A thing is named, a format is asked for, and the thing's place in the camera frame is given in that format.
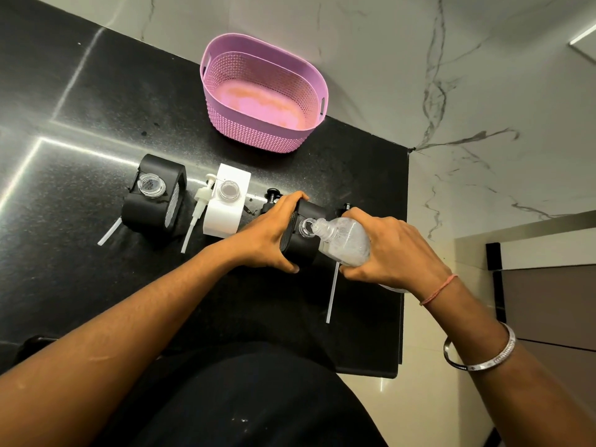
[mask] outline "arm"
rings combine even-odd
[[[421,234],[405,222],[375,218],[359,209],[344,216],[362,224],[371,240],[368,262],[341,268],[347,279],[406,288],[422,301],[451,275]],[[457,278],[426,308],[466,364],[490,360],[507,344],[504,327]],[[596,445],[592,419],[522,345],[496,368],[470,375],[507,446]]]
[[[0,377],[0,445],[89,444],[212,286],[238,265],[297,272],[279,251],[301,197],[71,331]]]

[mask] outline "bottle neck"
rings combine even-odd
[[[323,241],[331,241],[337,235],[337,228],[324,218],[319,218],[312,225],[312,232]]]

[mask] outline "red thread bracelet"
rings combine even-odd
[[[426,300],[420,302],[420,306],[426,306],[430,301],[434,300],[441,291],[447,287],[451,281],[453,281],[457,277],[457,274],[452,274],[447,278],[447,280],[439,287],[439,289],[434,292],[431,296],[429,296]]]

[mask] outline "hand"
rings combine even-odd
[[[298,266],[281,254],[279,242],[301,198],[309,199],[302,191],[282,196],[267,213],[228,238],[240,255],[240,264],[256,268],[272,266],[286,273],[299,271]]]
[[[368,262],[340,268],[347,279],[404,288],[424,300],[451,276],[415,227],[392,217],[373,217],[358,208],[343,216],[358,221],[371,241]]]

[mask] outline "man's right hand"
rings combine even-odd
[[[451,275],[418,229],[406,222],[373,217],[356,207],[343,216],[358,221],[371,241],[368,262],[340,268],[347,279],[404,288],[422,301]]]

